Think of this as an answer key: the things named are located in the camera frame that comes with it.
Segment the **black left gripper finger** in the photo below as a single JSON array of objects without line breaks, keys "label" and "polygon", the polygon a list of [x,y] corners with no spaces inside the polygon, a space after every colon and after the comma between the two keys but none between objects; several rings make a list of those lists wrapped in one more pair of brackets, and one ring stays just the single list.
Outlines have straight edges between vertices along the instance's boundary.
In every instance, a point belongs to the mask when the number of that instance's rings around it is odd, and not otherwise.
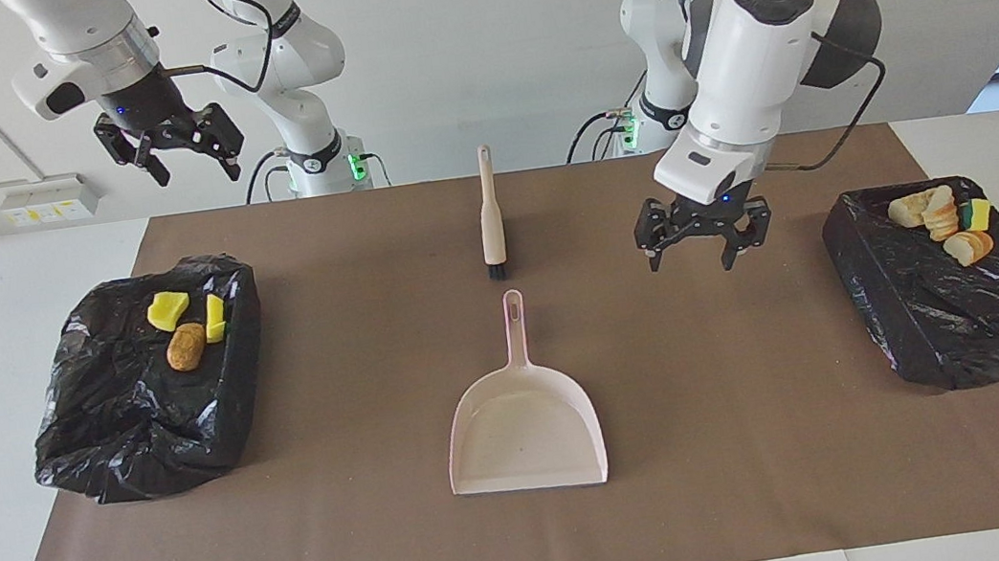
[{"label": "black left gripper finger", "polygon": [[758,248],[764,245],[766,234],[772,218],[771,208],[766,202],[747,204],[744,206],[744,217],[747,223],[740,230],[735,222],[718,222],[719,233],[725,240],[724,250],[721,251],[723,270],[733,270],[736,258],[750,248]]},{"label": "black left gripper finger", "polygon": [[634,223],[635,246],[647,258],[650,270],[658,271],[664,250],[676,243],[670,207],[660,201],[645,202]]}]

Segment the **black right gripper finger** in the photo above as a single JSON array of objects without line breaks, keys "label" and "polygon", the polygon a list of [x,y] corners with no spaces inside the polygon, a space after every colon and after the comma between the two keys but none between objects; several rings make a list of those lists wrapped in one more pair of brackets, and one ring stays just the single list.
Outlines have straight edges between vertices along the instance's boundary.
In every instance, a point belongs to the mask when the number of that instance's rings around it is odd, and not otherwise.
[{"label": "black right gripper finger", "polygon": [[206,135],[210,142],[210,155],[218,160],[221,170],[232,182],[241,174],[239,155],[243,150],[245,135],[228,117],[219,103],[208,104],[203,110]]},{"label": "black right gripper finger", "polygon": [[145,170],[152,180],[160,187],[167,187],[171,173],[162,161],[151,153],[152,145],[148,135],[142,134],[137,145],[133,145],[126,133],[112,120],[96,121],[93,135],[99,139],[102,147],[114,163],[121,166],[133,166]]}]

